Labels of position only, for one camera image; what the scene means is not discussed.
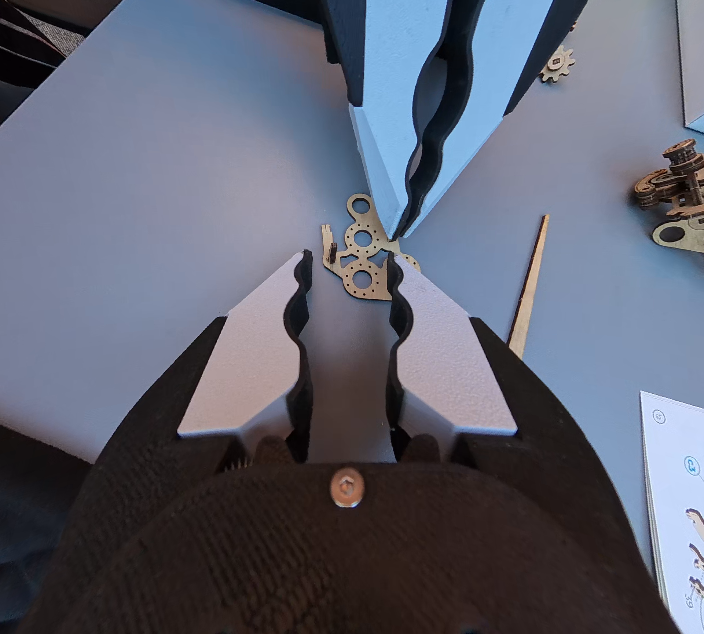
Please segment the small wooden gear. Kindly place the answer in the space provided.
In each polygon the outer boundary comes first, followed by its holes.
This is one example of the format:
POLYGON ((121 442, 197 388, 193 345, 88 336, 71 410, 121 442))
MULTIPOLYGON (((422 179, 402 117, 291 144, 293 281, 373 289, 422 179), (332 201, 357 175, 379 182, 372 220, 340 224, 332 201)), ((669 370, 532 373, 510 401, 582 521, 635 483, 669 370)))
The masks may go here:
POLYGON ((569 69, 575 65, 576 60, 572 57, 573 49, 560 45, 550 56, 550 59, 540 72, 542 83, 557 83, 561 77, 569 75, 569 69))

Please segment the perforated wooden plate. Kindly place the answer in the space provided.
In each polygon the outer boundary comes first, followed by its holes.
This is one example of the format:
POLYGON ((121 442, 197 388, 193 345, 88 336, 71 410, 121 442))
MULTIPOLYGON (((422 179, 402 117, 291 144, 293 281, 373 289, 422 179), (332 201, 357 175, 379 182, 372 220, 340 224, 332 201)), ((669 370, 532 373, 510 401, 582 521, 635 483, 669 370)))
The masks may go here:
POLYGON ((390 301, 387 289, 387 257, 389 253, 405 258, 416 269, 415 258, 400 251, 398 241, 387 238, 374 207, 366 194, 355 194, 347 201, 348 214, 353 218, 344 236, 344 248, 337 250, 334 265, 328 263, 328 249, 335 242, 328 224, 322 225, 324 266, 341 278, 346 292, 360 300, 390 301))

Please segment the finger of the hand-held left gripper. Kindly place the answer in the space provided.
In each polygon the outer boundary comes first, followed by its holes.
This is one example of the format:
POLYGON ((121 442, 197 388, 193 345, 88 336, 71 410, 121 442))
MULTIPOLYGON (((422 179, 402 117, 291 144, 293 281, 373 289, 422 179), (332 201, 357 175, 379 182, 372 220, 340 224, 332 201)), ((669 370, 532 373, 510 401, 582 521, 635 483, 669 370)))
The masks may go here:
POLYGON ((444 36, 448 0, 366 0, 363 100, 350 106, 367 183, 388 238, 409 203, 418 150, 415 91, 444 36))
POLYGON ((410 178, 413 232, 501 123, 553 0, 453 0, 441 103, 410 178))

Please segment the grey desk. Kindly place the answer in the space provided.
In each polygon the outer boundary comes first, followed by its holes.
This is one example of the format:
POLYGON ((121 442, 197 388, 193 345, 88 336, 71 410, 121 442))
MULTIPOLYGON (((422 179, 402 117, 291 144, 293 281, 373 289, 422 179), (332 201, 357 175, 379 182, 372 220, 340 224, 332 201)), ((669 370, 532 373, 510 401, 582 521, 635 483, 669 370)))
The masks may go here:
MULTIPOLYGON (((590 0, 402 241, 506 338, 550 214, 524 360, 580 424, 651 567, 640 390, 703 405, 703 256, 629 199, 682 128, 675 0, 590 0)), ((314 256, 312 461, 392 458, 389 305, 321 264, 367 192, 322 32, 250 0, 125 0, 1 127, 1 423, 93 461, 152 383, 291 255, 314 256)))

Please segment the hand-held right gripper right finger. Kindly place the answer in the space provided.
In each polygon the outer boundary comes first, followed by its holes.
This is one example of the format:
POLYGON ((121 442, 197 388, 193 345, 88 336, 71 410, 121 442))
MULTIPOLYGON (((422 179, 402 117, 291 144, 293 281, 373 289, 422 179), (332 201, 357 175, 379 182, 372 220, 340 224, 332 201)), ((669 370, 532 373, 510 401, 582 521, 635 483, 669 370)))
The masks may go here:
POLYGON ((390 354, 386 415, 400 459, 407 439, 429 434, 441 457, 461 433, 514 436, 517 425, 468 313, 401 256, 389 256, 390 354))

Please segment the wooden puzzle pieces left edge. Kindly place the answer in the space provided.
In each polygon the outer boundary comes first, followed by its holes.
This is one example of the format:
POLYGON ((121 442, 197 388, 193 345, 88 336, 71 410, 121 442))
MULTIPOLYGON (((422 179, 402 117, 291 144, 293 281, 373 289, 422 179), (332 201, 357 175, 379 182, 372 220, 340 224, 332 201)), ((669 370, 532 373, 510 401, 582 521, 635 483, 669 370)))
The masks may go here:
POLYGON ((666 219, 652 233, 657 244, 703 253, 703 154, 686 139, 663 152, 668 169, 652 172, 634 186, 638 206, 669 204, 666 219))

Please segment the white instruction booklet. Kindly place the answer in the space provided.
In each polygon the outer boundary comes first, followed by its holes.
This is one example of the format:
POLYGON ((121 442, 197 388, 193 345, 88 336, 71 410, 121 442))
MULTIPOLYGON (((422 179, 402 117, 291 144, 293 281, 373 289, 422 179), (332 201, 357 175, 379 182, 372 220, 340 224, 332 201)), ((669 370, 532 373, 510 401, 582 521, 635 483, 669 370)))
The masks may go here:
POLYGON ((648 392, 640 402, 658 588, 682 633, 702 633, 703 410, 648 392))

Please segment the thin wooden stick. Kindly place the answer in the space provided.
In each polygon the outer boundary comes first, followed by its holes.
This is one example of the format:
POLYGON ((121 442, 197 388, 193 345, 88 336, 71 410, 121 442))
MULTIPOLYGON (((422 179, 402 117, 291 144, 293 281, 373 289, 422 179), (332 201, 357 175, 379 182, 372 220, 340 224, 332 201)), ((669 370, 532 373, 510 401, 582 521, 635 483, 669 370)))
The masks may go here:
POLYGON ((550 215, 542 216, 539 231, 529 260, 527 274, 524 279, 520 298, 517 303, 513 324, 507 340, 508 347, 522 358, 527 342, 530 320, 532 316, 533 303, 541 269, 541 260, 546 242, 546 235, 549 226, 550 215))

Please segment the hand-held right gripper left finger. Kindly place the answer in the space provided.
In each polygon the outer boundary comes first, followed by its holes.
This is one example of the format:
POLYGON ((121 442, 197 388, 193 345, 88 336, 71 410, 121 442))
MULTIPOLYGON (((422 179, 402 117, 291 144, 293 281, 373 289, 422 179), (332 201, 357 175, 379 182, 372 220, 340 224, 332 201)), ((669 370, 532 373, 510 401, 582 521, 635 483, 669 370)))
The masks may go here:
POLYGON ((299 336, 309 319, 312 253, 295 254, 231 309, 178 428, 180 437, 234 435, 253 455, 266 436, 308 456, 312 381, 299 336))

